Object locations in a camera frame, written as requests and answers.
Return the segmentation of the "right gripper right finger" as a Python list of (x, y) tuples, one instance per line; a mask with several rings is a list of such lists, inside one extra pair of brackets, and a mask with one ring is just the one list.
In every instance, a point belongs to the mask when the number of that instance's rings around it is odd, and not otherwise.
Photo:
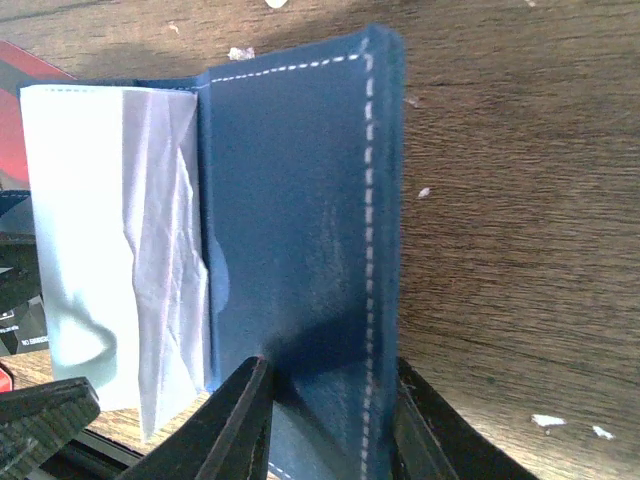
[(403, 358), (397, 373), (394, 479), (537, 479), (471, 427)]

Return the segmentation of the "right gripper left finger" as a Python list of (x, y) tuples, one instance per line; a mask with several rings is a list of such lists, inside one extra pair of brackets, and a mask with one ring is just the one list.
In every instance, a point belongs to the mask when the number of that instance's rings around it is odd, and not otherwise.
[(121, 479), (265, 479), (274, 401), (273, 369), (246, 359), (174, 434)]

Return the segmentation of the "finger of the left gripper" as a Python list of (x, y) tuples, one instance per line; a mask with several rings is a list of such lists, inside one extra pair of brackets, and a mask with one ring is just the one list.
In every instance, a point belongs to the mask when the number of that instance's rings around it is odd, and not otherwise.
[(24, 479), (100, 414), (90, 382), (72, 378), (1, 395), (1, 477)]

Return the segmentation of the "blue leather card holder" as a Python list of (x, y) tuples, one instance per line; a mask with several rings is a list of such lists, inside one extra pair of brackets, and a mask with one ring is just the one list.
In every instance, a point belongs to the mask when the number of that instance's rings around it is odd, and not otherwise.
[(23, 87), (55, 377), (150, 437), (261, 357), (268, 473), (387, 478), (403, 87), (379, 25), (194, 77)]

